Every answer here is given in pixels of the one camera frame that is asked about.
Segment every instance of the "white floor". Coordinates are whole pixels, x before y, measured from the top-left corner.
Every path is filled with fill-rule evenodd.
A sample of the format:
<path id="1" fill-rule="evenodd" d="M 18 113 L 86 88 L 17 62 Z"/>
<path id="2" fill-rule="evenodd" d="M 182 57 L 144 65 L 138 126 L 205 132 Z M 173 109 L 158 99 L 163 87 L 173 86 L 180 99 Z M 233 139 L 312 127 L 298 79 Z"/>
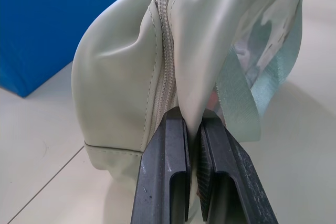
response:
<path id="1" fill-rule="evenodd" d="M 336 223 L 336 2 L 304 0 L 299 59 L 245 143 L 279 223 Z M 132 195 L 94 169 L 71 65 L 26 99 L 0 90 L 0 224 L 126 224 Z M 195 223 L 201 223 L 200 217 Z"/>

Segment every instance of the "bag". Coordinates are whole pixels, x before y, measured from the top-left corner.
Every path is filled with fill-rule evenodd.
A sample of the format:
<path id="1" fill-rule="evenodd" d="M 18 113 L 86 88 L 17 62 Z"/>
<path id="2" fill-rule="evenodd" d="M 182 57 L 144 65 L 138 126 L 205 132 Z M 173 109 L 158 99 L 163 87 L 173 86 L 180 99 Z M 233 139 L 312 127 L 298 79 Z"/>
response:
<path id="1" fill-rule="evenodd" d="M 259 117 L 299 52 L 301 4 L 112 4 L 84 34 L 72 70 L 73 98 L 93 165 L 135 190 L 141 153 L 174 106 L 186 122 L 191 153 L 196 153 L 193 139 L 207 105 L 220 108 L 238 141 L 258 140 Z"/>

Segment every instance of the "floor tile grout line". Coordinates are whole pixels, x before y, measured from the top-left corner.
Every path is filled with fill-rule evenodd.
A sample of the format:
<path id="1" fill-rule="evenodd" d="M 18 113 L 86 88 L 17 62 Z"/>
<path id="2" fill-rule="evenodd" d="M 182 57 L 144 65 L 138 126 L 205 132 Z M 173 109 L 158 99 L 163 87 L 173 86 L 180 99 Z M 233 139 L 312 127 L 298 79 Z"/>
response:
<path id="1" fill-rule="evenodd" d="M 33 201 L 33 199 L 35 199 L 35 197 L 44 189 L 46 188 L 47 185 L 49 185 L 49 183 L 71 162 L 71 160 L 73 160 L 74 157 L 77 156 L 77 154 L 84 148 L 84 146 L 82 146 L 78 152 L 76 152 L 74 154 L 74 156 L 72 156 L 72 158 L 33 196 L 33 198 L 31 198 L 24 206 L 23 208 L 21 208 L 21 210 L 7 223 L 10 224 L 27 206 L 30 202 Z"/>

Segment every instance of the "zipper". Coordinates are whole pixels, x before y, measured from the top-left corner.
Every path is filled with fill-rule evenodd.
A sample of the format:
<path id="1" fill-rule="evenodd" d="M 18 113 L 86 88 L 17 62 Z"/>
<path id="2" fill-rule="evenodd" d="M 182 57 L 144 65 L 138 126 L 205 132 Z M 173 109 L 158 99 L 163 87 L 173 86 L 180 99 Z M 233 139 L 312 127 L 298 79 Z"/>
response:
<path id="1" fill-rule="evenodd" d="M 160 70 L 157 91 L 155 94 L 152 126 L 149 135 L 150 138 L 159 127 L 164 113 L 174 107 L 176 96 L 174 40 L 167 10 L 169 0 L 156 0 L 155 3 L 161 23 L 164 66 L 162 66 Z"/>

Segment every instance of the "light blue strap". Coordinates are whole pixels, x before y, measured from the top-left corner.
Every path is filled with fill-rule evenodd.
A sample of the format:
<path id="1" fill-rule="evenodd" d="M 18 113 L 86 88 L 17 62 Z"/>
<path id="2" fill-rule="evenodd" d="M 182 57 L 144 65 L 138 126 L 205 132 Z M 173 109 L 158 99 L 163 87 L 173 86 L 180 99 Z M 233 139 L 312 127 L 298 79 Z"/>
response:
<path id="1" fill-rule="evenodd" d="M 294 25 L 282 48 L 273 57 L 252 89 L 248 88 L 233 47 L 225 59 L 216 85 L 229 131 L 239 142 L 260 139 L 260 117 L 296 62 L 302 37 L 302 0 Z"/>
<path id="2" fill-rule="evenodd" d="M 239 142 L 260 139 L 259 114 L 233 47 L 217 79 L 217 94 L 226 127 Z"/>

